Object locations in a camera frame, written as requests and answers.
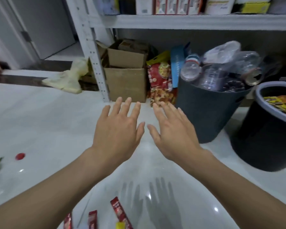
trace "crumpled plastic bag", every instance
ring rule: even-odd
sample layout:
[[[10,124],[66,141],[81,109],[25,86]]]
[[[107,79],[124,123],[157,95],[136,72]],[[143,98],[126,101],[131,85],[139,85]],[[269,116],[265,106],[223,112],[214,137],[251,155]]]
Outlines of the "crumpled plastic bag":
[[[234,58],[234,55],[241,49],[241,44],[237,41],[226,42],[207,51],[203,56],[203,63],[228,63]]]
[[[88,59],[80,58],[72,62],[70,70],[60,72],[55,77],[44,79],[42,83],[64,92],[79,94],[82,89],[78,80],[88,72]]]

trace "hand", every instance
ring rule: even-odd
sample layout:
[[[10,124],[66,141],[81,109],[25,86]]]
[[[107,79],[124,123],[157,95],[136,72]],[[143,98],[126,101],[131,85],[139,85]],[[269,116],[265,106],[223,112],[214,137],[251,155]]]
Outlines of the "hand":
[[[180,108],[176,109],[171,103],[166,105],[164,102],[161,102],[161,106],[166,116],[157,104],[153,105],[160,134],[153,125],[147,126],[149,132],[161,153],[189,172],[193,162],[212,154],[200,146],[194,126]]]
[[[140,123],[137,128],[141,104],[136,103],[129,117],[127,114],[131,98],[122,107],[121,104],[122,98],[119,97],[110,115],[110,106],[103,108],[96,124],[93,145],[88,149],[92,159],[97,161],[106,176],[132,156],[144,134],[145,122]]]

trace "door hinge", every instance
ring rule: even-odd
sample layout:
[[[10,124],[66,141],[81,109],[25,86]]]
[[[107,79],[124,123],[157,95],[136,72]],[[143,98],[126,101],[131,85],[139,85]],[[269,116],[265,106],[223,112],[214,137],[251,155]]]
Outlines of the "door hinge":
[[[27,31],[21,31],[22,37],[24,38],[25,41],[31,42],[32,39]]]

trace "door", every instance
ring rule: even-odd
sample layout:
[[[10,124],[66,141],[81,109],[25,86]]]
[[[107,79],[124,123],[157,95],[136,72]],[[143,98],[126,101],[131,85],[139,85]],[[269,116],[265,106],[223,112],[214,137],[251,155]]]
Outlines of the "door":
[[[8,0],[40,59],[75,43],[62,0]]]

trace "trash bin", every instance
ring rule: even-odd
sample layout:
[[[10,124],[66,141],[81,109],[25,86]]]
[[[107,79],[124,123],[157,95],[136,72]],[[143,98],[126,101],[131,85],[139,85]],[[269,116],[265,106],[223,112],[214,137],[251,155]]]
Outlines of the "trash bin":
[[[286,168],[286,114],[264,101],[266,96],[286,95],[286,82],[260,84],[240,130],[231,137],[236,154],[264,171]]]
[[[213,92],[179,77],[176,107],[194,125],[199,143],[208,143],[217,137],[250,90]]]

